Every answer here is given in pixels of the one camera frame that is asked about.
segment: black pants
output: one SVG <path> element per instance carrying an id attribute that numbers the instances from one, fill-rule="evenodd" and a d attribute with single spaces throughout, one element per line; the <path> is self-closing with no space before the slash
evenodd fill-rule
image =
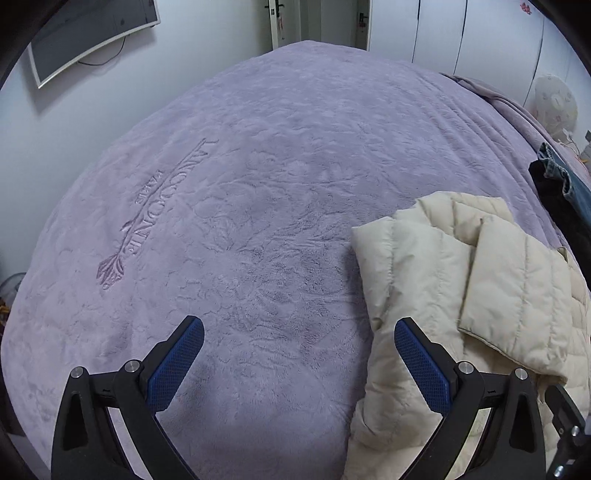
<path id="1" fill-rule="evenodd" d="M 545 178 L 544 172 L 545 167 L 540 160 L 530 165 L 530 175 L 542 205 L 569 243 L 587 286 L 591 288 L 591 228 L 562 195 L 563 182 Z"/>

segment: white wardrobe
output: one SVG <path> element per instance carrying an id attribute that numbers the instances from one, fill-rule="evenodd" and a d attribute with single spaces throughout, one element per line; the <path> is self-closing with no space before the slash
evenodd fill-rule
<path id="1" fill-rule="evenodd" d="M 531 106 L 535 79 L 560 77 L 579 109 L 574 140 L 591 129 L 591 76 L 556 26 L 524 0 L 372 0 L 369 51 L 481 80 Z"/>

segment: television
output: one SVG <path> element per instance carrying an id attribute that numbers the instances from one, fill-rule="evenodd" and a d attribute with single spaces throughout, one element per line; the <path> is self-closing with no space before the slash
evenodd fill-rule
<path id="1" fill-rule="evenodd" d="M 37 87 L 89 53 L 159 23 L 155 0 L 69 0 L 28 46 Z"/>

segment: blue jeans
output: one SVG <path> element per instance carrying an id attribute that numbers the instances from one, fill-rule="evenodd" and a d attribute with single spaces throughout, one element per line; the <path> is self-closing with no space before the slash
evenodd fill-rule
<path id="1" fill-rule="evenodd" d="M 587 186 L 546 142 L 542 143 L 538 158 L 546 169 L 544 177 L 562 181 L 563 197 L 573 206 L 581 220 L 591 228 L 591 192 Z"/>

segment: white tv frame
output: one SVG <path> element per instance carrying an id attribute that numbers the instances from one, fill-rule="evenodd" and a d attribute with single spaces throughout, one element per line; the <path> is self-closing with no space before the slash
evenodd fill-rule
<path id="1" fill-rule="evenodd" d="M 77 63 L 79 60 L 83 59 L 88 54 L 98 50 L 99 48 L 102 48 L 105 45 L 108 45 L 109 43 L 112 43 L 120 38 L 126 37 L 127 35 L 130 35 L 135 32 L 139 32 L 140 30 L 143 30 L 144 28 L 149 28 L 149 27 L 153 27 L 154 25 L 158 25 L 160 23 L 160 13 L 158 12 L 158 5 L 156 3 L 156 0 L 154 0 L 154 10 L 156 11 L 156 21 L 146 23 L 145 25 L 140 25 L 139 27 L 132 28 L 131 30 L 127 30 L 123 33 L 120 33 L 119 35 L 108 38 L 104 42 L 101 42 L 92 48 L 89 48 L 88 50 L 84 51 L 83 53 L 81 53 L 77 57 L 71 59 L 68 63 L 62 65 L 59 69 L 57 69 L 55 72 L 53 72 L 51 75 L 49 75 L 49 77 L 47 77 L 43 81 L 41 81 L 39 79 L 39 73 L 37 72 L 37 66 L 35 65 L 35 58 L 33 56 L 33 48 L 31 47 L 31 44 L 29 43 L 29 45 L 27 47 L 27 51 L 29 53 L 29 60 L 31 60 L 31 68 L 33 69 L 33 76 L 35 77 L 35 82 L 37 84 L 37 88 L 40 89 L 47 82 L 49 82 L 51 79 L 55 78 L 56 75 L 59 75 L 61 72 L 66 70 L 68 67 L 71 67 L 72 65 Z"/>

